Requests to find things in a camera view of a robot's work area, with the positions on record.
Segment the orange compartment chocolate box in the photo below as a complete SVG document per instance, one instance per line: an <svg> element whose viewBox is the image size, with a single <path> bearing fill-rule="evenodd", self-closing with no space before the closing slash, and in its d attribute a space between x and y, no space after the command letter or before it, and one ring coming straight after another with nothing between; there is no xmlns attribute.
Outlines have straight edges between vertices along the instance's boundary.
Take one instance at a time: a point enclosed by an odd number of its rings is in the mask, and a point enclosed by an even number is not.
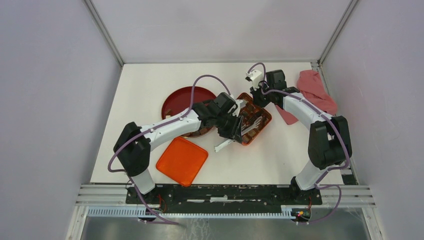
<svg viewBox="0 0 424 240"><path fill-rule="evenodd" d="M272 115L264 108L253 104L253 98L246 92L241 93L238 100L245 100L245 107L241 109L240 115L243 116L241 129L248 127L254 123L258 117L262 117L259 127L249 131L242 136L242 145L248 146L263 131L263 129L272 121Z"/></svg>

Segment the metal serving tongs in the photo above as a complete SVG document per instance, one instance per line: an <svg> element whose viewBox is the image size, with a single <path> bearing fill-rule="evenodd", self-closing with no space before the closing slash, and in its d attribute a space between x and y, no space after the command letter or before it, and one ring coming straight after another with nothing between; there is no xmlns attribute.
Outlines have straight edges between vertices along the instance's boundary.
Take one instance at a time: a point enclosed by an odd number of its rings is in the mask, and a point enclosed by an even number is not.
<svg viewBox="0 0 424 240"><path fill-rule="evenodd" d="M259 125L261 124L262 120L263 120L263 117L262 117L262 116L259 116L259 117L258 117L258 118L254 121L254 123L253 123L252 125L250 125L250 126L248 126L248 127L243 128L243 129L242 129L242 131L241 131L241 136L243 137L243 136L244 136L245 134L247 134L249 131L251 131L251 130L253 130L253 129L258 128L258 127L259 127ZM228 145L230 145L231 143L234 143L234 142L235 142L234 140L227 139L227 140L225 140L224 142L222 142L221 144L219 144L219 145L215 146L215 147L214 147L214 151L215 151L216 153L218 153L220 150L222 150L223 148L225 148L226 146L228 146Z"/></svg>

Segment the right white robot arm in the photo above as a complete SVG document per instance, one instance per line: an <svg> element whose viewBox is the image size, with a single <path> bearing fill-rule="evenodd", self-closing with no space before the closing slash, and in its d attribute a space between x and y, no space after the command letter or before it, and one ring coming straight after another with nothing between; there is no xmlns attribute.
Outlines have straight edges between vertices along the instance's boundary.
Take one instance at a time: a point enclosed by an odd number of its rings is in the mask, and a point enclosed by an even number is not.
<svg viewBox="0 0 424 240"><path fill-rule="evenodd" d="M246 80L251 82L250 93L259 107L273 103L296 117L309 131L307 153L309 161L294 177L289 199L302 204L309 191L316 188L328 172L350 165L352 146L349 126L343 116L332 116L309 101L296 87L288 87L282 70L263 73L250 69Z"/></svg>

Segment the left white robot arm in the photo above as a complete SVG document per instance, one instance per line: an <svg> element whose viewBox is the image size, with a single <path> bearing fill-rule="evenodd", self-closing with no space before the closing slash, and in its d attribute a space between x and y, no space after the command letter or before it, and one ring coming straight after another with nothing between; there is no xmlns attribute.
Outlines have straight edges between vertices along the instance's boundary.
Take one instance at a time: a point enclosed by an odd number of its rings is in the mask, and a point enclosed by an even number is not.
<svg viewBox="0 0 424 240"><path fill-rule="evenodd" d="M151 204L157 198L157 190L148 170L150 153L176 137L211 127L217 128L220 137L241 143L244 118L240 110L244 106L243 100L222 92L213 100L191 103L181 113L157 123L138 126L130 122L113 147L113 157L118 158L138 190L139 199Z"/></svg>

